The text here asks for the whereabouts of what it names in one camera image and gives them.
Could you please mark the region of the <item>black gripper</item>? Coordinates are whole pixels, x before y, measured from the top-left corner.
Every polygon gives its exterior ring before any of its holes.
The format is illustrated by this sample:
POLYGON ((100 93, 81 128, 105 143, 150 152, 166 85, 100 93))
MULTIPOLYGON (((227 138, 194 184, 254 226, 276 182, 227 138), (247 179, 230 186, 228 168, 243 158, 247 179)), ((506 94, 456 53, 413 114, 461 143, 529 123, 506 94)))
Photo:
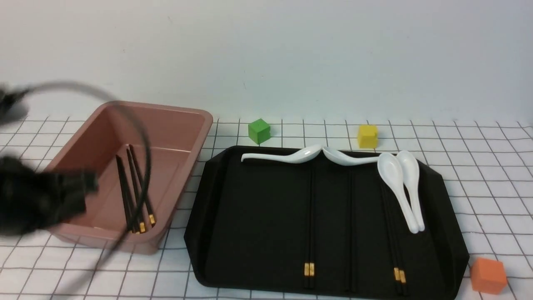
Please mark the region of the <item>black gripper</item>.
POLYGON ((35 171, 13 156, 0 160, 0 233, 21 237, 57 226, 87 211, 98 192, 91 170, 35 171))

